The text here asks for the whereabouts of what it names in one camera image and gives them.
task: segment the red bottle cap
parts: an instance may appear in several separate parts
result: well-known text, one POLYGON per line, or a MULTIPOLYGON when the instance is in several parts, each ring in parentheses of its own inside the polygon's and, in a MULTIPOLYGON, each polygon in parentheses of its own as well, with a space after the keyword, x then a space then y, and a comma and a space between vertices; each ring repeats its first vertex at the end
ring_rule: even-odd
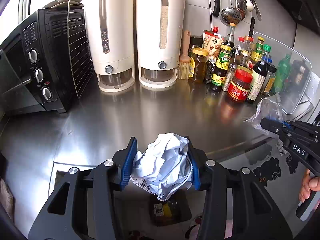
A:
POLYGON ((236 70, 235 77, 237 79, 241 80, 242 82, 249 83, 249 84, 251 83, 251 81, 253 79, 253 76, 249 72, 242 70, 242 69, 236 70))

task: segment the red lid jar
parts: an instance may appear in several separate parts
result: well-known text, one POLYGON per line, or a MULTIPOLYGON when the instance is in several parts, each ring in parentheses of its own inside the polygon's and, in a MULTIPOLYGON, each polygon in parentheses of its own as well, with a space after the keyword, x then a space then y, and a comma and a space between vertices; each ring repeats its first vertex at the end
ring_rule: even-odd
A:
POLYGON ((228 96, 236 102, 244 102, 251 89, 253 76, 245 70, 237 69, 235 76, 232 78, 228 96))

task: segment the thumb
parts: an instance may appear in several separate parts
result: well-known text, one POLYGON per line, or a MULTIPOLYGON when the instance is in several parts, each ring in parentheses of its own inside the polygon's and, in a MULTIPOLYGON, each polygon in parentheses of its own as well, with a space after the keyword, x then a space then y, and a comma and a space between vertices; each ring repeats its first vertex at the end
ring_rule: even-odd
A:
POLYGON ((320 178, 310 180, 309 187, 313 191, 320 191, 320 178))

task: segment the red label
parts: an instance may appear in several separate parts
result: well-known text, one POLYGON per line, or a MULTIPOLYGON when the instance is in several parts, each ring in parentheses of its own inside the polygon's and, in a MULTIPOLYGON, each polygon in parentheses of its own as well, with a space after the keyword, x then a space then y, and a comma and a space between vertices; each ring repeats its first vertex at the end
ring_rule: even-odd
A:
POLYGON ((250 89, 243 89, 242 87, 234 84, 232 81, 231 81, 229 89, 228 89, 228 93, 230 96, 232 96, 235 99, 242 100, 242 101, 246 100, 249 91, 250 91, 250 89))

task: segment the stainless steel countertop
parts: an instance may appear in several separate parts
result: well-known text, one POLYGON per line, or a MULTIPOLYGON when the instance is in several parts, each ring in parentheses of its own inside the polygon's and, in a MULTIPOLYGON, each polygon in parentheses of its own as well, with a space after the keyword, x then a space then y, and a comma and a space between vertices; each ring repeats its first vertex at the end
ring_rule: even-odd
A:
POLYGON ((54 163, 97 166, 124 149, 131 136, 145 151, 168 132, 188 135, 209 158, 228 160, 266 139, 243 122, 255 111, 255 105, 233 103, 225 92, 214 95, 208 86, 186 80, 161 91, 136 80, 128 90, 107 94, 93 76, 67 113, 9 119, 0 150, 8 160, 5 180, 16 200, 15 224, 28 235, 47 200, 54 163))

